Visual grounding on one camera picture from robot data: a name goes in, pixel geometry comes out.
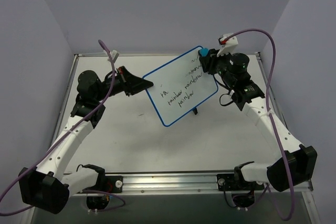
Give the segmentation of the blue framed whiteboard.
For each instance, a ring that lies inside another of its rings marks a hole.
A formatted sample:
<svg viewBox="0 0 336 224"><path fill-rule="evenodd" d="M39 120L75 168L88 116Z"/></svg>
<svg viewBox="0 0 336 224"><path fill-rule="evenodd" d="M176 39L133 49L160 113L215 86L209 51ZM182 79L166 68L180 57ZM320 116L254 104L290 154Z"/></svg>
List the blue framed whiteboard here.
<svg viewBox="0 0 336 224"><path fill-rule="evenodd" d="M214 77L204 73L197 46L148 72L154 83L147 95L163 126L169 127L218 92Z"/></svg>

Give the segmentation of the blue bone-shaped eraser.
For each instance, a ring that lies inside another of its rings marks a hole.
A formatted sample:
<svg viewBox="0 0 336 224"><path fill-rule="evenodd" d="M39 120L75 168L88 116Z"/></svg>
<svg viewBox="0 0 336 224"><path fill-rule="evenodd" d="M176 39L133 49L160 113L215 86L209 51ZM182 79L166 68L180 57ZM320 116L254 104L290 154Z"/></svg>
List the blue bone-shaped eraser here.
<svg viewBox="0 0 336 224"><path fill-rule="evenodd" d="M209 52L209 49L208 48L201 48L199 51L198 51L198 54L201 56L201 57L206 57L208 55L208 52Z"/></svg>

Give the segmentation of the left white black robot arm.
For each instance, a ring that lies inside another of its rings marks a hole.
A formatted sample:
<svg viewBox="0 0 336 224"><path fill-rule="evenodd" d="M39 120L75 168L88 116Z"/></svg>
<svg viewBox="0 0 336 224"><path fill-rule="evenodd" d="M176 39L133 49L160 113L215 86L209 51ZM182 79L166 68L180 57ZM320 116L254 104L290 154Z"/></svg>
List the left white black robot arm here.
<svg viewBox="0 0 336 224"><path fill-rule="evenodd" d="M19 173L23 202L58 214L76 193L105 193L108 182L104 168L88 164L70 175L64 174L65 169L101 120L106 109L103 103L108 97L121 92L131 96L153 86L153 82L131 74L124 66L110 72L103 81L92 70L82 72L76 103L64 129L38 164Z"/></svg>

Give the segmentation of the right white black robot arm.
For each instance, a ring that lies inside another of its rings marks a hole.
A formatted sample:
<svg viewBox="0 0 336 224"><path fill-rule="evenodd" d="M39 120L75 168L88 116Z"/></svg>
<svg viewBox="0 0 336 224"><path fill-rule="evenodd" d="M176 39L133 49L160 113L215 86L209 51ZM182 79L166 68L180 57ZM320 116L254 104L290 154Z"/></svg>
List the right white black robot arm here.
<svg viewBox="0 0 336 224"><path fill-rule="evenodd" d="M198 57L203 72L220 76L232 91L233 103L251 119L273 151L272 164L250 161L236 166L235 186L244 189L251 183L268 183L282 192L310 180L317 152L296 139L273 113L265 94L247 71L249 57L241 53L218 56L218 50L206 48L198 51Z"/></svg>

